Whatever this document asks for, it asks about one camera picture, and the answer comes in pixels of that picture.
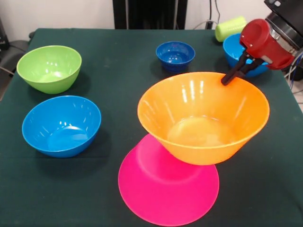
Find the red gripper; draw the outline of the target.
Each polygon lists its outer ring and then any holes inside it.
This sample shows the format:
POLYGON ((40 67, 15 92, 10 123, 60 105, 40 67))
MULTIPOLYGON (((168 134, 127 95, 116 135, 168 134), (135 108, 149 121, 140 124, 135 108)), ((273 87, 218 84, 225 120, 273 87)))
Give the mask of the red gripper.
POLYGON ((250 21, 242 30, 240 44, 244 52, 238 63, 222 77, 221 83, 228 85, 238 74, 239 78, 252 78, 263 73, 263 61, 271 70, 280 70, 289 66, 294 56, 285 50, 270 34, 270 25, 264 19, 250 21), (246 64, 249 55, 255 60, 246 64))

